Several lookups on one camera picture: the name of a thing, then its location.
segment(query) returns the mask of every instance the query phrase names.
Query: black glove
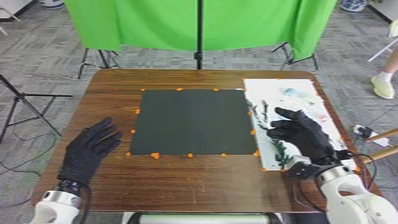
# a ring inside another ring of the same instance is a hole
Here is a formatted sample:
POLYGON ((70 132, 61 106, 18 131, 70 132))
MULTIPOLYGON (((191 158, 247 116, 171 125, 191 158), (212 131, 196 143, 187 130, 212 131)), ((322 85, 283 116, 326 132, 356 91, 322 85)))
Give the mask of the black glove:
POLYGON ((303 155, 310 157, 315 164, 329 165, 338 161, 338 157, 320 124, 303 111, 295 112, 276 108, 276 112, 290 121, 281 120, 271 123, 276 127, 267 132, 271 138, 285 140, 297 146, 303 155))
POLYGON ((109 117, 84 129, 66 147, 59 180, 72 180, 89 186, 102 160, 121 144, 121 132, 109 136, 116 129, 109 117))

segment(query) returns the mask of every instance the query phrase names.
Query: floor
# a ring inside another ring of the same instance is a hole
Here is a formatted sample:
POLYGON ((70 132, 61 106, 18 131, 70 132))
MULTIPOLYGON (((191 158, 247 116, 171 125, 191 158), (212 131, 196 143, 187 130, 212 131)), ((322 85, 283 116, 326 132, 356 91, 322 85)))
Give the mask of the floor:
MULTIPOLYGON (((98 69, 88 68, 84 80, 75 80, 84 48, 66 9, 48 10, 36 5, 22 15, 22 20, 24 22, 2 23, 9 36, 0 35, 0 73, 22 91, 73 94, 72 99, 57 100, 48 112, 50 121, 63 130, 98 69)), ((370 125, 377 132, 398 126, 395 107, 398 99, 381 99, 374 95, 370 85, 370 77, 381 71, 388 54, 372 63, 366 62, 390 41, 388 23, 372 11, 366 10, 352 15, 336 8, 317 49, 320 70, 315 71, 310 61, 287 66, 290 70, 306 70, 317 74, 347 130, 356 124, 370 125)), ((283 65, 283 53, 271 53, 274 47, 207 52, 205 68, 278 70, 283 65)), ((89 60, 100 61, 95 52, 89 60)), ((135 47, 125 47, 118 62, 123 68, 192 69, 196 67, 192 52, 135 47)), ((4 122, 13 100, 13 94, 4 87, 0 87, 0 95, 0 122, 4 122)), ((34 105, 43 106, 47 100, 36 97, 32 102, 34 105)), ((16 120, 29 116, 32 114, 27 108, 18 107, 16 120)), ((57 138, 40 121, 16 126, 0 145, 0 161, 6 166, 16 166, 50 150, 41 158, 18 168, 41 172, 56 143, 57 138)), ((358 143, 358 145, 365 153, 379 149, 374 144, 363 146, 358 143)), ((386 198, 398 207, 398 155, 382 159, 377 165, 377 184, 386 198)), ((0 167, 0 224, 27 223, 34 213, 31 203, 13 207, 9 205, 27 200, 38 176, 34 173, 4 173, 4 171, 0 167)), ((95 213, 89 223, 121 223, 121 214, 95 213)))

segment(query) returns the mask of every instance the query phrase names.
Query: light stand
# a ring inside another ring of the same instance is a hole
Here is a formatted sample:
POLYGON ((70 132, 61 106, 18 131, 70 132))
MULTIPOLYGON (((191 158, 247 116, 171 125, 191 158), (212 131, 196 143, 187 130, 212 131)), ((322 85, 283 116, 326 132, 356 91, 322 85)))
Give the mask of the light stand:
POLYGON ((48 121, 47 118, 45 118, 45 114, 47 114, 47 111, 48 111, 50 106, 52 106, 52 104, 54 104, 54 100, 56 100, 56 98, 57 98, 57 97, 72 97, 72 95, 27 94, 27 93, 22 93, 22 92, 16 90, 15 86, 11 85, 11 83, 9 83, 9 81, 8 81, 6 77, 4 77, 4 75, 0 75, 0 82, 2 82, 2 84, 4 84, 4 86, 6 86, 6 88, 11 90, 11 92, 13 92, 15 95, 16 95, 16 96, 15 96, 15 101, 13 101, 13 106, 11 106, 11 111, 9 111, 9 116, 8 116, 8 120, 6 120, 6 124, 4 124, 4 130, 2 130, 2 135, 0 135, 0 143, 2 143, 2 141, 4 141, 4 135, 6 135, 8 128, 9 128, 11 126, 15 126, 15 125, 18 125, 18 124, 22 124, 22 123, 25 123, 25 122, 29 122, 29 121, 38 120, 38 119, 41 119, 41 120, 45 121, 47 125, 50 126, 50 128, 54 129, 57 135, 61 136, 61 132, 57 131, 57 129, 56 129, 56 127, 54 127, 50 121, 48 121), (31 104, 31 102, 29 102, 29 100, 27 100, 27 98, 25 98, 27 96, 52 97, 52 100, 50 100, 48 105, 47 105, 47 107, 45 107, 45 109, 43 109, 41 112, 40 112, 40 110, 36 109, 34 105, 31 104), (22 121, 11 123, 11 118, 13 118, 13 115, 15 115, 15 110, 16 110, 18 102, 22 102, 22 103, 25 104, 25 106, 27 106, 27 108, 31 109, 31 111, 34 112, 36 116, 34 116, 32 118, 29 118, 29 119, 25 119, 25 120, 22 120, 22 121))
MULTIPOLYGON (((82 62, 80 62, 80 66, 79 66, 79 79, 82 78, 82 74, 84 74, 84 67, 86 66, 98 66, 96 64, 93 64, 91 62, 88 62, 88 55, 89 55, 89 48, 86 48, 84 50, 84 58, 82 58, 82 62)), ((114 55, 118 55, 118 53, 114 51, 107 51, 107 54, 109 54, 109 61, 105 59, 105 55, 104 55, 104 50, 98 50, 98 54, 100 54, 100 57, 102 57, 102 61, 104 61, 104 66, 98 66, 100 68, 104 69, 111 69, 114 67, 121 68, 118 62, 116 62, 116 59, 114 57, 111 56, 111 53, 114 55)))
POLYGON ((198 52, 194 54, 196 69, 203 69, 203 1, 198 0, 198 52))
POLYGON ((272 53, 274 53, 274 52, 283 48, 283 52, 285 52, 285 56, 287 56, 287 61, 285 61, 285 63, 283 63, 281 70, 285 70, 285 66, 287 66, 287 65, 294 65, 295 63, 306 61, 308 59, 313 59, 315 70, 319 70, 320 67, 319 67, 319 61, 317 61, 315 54, 313 54, 308 58, 304 58, 304 59, 301 59, 301 60, 295 61, 295 59, 294 59, 294 57, 292 57, 292 55, 294 55, 294 51, 292 51, 292 53, 288 54, 287 44, 288 44, 288 42, 285 42, 285 43, 279 45, 279 47, 272 50, 272 53))

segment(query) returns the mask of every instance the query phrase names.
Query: wooden table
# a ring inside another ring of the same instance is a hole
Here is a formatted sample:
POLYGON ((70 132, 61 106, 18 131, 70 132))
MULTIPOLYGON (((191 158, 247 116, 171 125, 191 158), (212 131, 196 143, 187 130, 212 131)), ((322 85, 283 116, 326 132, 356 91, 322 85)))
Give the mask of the wooden table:
MULTIPOLYGON (((34 200, 57 184, 66 145, 82 129, 105 116, 123 131, 123 144, 104 161, 93 179, 95 211, 175 212, 308 212, 292 196, 294 179, 281 172, 263 172, 260 158, 253 155, 127 156, 135 127, 135 109, 141 106, 141 89, 231 89, 244 88, 246 78, 311 79, 327 110, 356 152, 342 121, 308 72, 297 71, 196 71, 196 70, 102 70, 95 75, 64 137, 52 156, 34 191, 34 200)), ((326 206, 313 182, 304 183, 313 202, 326 206)))

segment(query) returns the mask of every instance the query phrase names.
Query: person's leg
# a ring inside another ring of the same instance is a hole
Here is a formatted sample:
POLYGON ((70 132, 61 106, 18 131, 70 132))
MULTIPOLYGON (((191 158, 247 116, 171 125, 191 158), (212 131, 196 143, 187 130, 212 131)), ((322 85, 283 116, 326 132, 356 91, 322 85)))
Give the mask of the person's leg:
POLYGON ((395 49, 395 52, 390 56, 390 61, 388 61, 382 71, 386 73, 395 73, 398 71, 398 48, 395 49))
POLYGON ((395 98, 395 88, 391 85, 391 78, 395 75, 395 72, 398 71, 398 48, 395 49, 395 52, 390 56, 390 61, 384 66, 381 74, 372 78, 372 84, 374 84, 374 91, 375 94, 384 99, 395 98))

